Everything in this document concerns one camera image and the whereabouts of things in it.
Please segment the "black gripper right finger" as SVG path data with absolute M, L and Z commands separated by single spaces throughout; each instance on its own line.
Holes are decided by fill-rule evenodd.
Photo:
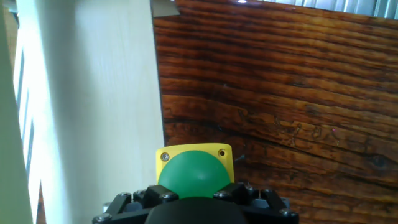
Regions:
M 243 183 L 230 183 L 213 194 L 215 200 L 233 206 L 246 223 L 299 224 L 299 214 L 274 190 L 259 190 Z

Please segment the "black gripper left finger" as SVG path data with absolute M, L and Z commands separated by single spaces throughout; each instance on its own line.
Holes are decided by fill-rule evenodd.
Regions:
M 117 194 L 101 215 L 92 219 L 92 224 L 141 224 L 145 223 L 153 208 L 179 199 L 177 193 L 162 185 L 150 185 L 134 193 Z

